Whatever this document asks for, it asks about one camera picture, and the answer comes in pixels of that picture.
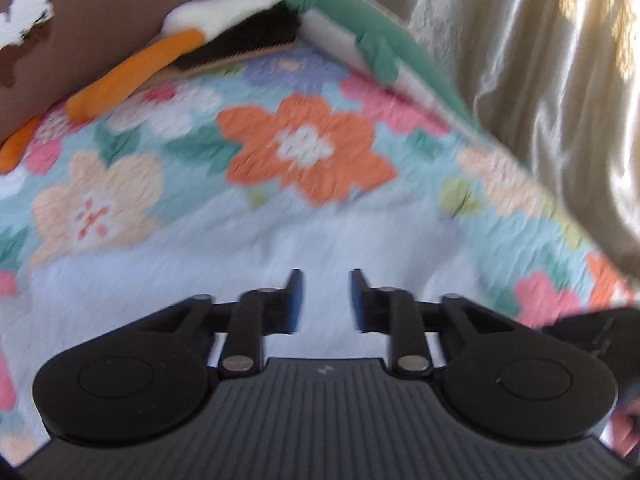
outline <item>curtain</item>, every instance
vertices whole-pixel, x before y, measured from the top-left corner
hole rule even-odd
[[[640,278],[640,0],[377,0],[475,117]]]

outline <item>purple flower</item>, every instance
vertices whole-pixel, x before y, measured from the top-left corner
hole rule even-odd
[[[284,87],[306,95],[318,95],[325,82],[347,75],[347,69],[305,47],[251,60],[244,73],[251,85]]]

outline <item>floral fabric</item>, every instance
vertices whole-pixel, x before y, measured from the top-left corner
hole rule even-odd
[[[229,187],[251,208],[282,189],[323,207],[392,180],[456,225],[490,308],[537,327],[632,299],[502,148],[301,46],[141,91],[93,123],[71,123],[61,105],[46,114],[0,176],[0,308],[25,292],[28,267],[143,242]],[[0,452],[19,457],[33,439],[3,359]]]

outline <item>brown pillow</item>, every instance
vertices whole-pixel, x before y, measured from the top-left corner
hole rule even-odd
[[[164,17],[188,1],[50,0],[50,20],[22,44],[0,48],[0,143],[144,46]],[[0,12],[11,2],[0,0]]]

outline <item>plush toy leg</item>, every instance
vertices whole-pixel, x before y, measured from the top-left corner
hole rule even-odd
[[[0,144],[0,174],[9,173],[18,167],[39,123],[40,116],[29,119]]]
[[[196,29],[163,38],[129,57],[69,99],[66,102],[67,115],[78,123],[104,115],[133,94],[153,74],[205,42],[204,34]]]

